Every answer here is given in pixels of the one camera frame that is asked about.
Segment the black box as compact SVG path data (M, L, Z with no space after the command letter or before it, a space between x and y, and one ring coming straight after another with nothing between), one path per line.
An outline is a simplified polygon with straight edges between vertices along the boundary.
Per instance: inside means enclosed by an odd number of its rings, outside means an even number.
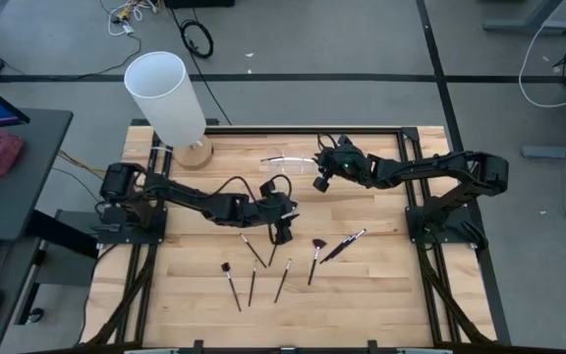
M170 9L233 7L236 0L163 0Z

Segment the white shade wooden lamp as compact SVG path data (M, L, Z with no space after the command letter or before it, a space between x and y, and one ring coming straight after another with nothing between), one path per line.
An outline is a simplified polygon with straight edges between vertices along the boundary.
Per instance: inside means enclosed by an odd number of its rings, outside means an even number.
M198 170L211 161L213 145L205 135L205 117L179 56L155 51L138 57L127 68L124 85L181 167Z

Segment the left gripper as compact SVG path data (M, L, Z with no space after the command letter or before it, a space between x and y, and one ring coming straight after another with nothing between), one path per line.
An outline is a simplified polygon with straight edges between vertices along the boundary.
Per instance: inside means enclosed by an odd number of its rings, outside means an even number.
M290 194L285 192L277 192L275 183L268 180L259 187L261 199L256 202L259 214L268 225L281 219L284 214L290 213L296 209L298 204L291 200ZM297 215L285 218L290 223L296 219Z

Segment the black desk leg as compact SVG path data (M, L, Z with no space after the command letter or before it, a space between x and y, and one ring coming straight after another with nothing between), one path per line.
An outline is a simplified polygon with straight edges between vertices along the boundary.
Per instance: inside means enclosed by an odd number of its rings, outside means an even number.
M58 218L35 210L24 232L34 243L29 268L14 314L15 325L26 325L41 285L84 287L98 256L96 238Z

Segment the small stubby-head makeup brush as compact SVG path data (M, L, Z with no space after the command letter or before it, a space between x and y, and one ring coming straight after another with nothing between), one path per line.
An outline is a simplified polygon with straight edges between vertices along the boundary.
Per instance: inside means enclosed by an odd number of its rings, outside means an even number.
M229 263L224 263L221 265L221 269L222 271L226 274L226 277L228 279L232 294L233 294L233 298L235 300L236 306L238 308L238 311L241 312L242 311L242 307L239 301L239 297L235 288L235 284L233 282L233 278L232 278L232 274L231 274L231 267Z

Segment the pair of dark brushes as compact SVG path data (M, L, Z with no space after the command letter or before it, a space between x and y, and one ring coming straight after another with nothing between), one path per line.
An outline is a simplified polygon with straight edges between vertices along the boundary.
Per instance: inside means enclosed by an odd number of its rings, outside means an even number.
M345 239L339 246L337 246L329 255L331 258L336 257L339 253L341 253L346 247L348 247L351 243L357 240L359 237L364 235L367 230L364 228L360 230L358 233L350 235L347 239Z

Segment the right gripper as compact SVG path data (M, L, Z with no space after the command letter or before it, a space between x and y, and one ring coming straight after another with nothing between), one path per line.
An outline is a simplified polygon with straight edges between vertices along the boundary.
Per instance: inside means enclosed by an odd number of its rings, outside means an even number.
M337 141L332 136L328 136L332 147L326 146L321 139L322 136L317 136L319 152L313 158L320 173L320 176L313 181L313 186L318 191L326 192L329 179L333 176L363 186L369 183L368 159L347 136L340 136Z

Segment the black side desk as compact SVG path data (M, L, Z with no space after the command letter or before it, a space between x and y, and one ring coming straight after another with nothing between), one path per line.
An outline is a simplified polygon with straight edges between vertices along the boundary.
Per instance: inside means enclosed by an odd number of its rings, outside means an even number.
M27 109L30 122L7 131L24 145L8 173L0 177L0 240L25 233L73 113L67 110Z

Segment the black fan makeup brush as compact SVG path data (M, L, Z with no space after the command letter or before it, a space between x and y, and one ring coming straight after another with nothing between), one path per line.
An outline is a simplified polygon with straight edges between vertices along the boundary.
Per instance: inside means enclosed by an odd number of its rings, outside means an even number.
M308 285L311 285L312 283L313 275L317 264L317 258L319 256L320 251L326 246L326 242L322 239L313 239L312 244L314 246L314 254L313 254L311 270L308 278Z

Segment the clear acrylic brush holder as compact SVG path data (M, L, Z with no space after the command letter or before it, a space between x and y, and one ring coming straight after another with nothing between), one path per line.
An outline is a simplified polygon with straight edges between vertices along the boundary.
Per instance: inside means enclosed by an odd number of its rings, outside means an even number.
M311 158L290 155L279 156L285 156L285 160L278 162L261 162L271 175L315 174L317 172L317 165Z

